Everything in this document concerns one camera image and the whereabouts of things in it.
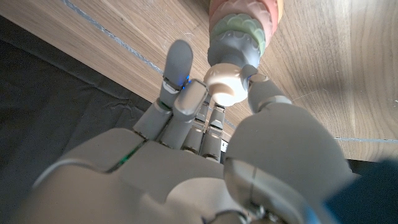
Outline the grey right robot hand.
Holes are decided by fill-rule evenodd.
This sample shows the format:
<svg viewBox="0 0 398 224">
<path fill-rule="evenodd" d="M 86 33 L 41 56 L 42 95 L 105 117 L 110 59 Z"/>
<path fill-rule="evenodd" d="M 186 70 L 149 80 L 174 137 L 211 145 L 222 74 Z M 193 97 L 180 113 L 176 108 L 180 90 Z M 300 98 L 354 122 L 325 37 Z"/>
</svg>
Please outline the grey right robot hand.
<svg viewBox="0 0 398 224">
<path fill-rule="evenodd" d="M 160 96 L 48 167 L 13 223 L 335 223 L 325 200 L 354 179 L 330 133 L 257 71 L 250 38 L 214 40 L 203 80 L 182 40 Z"/>
</svg>

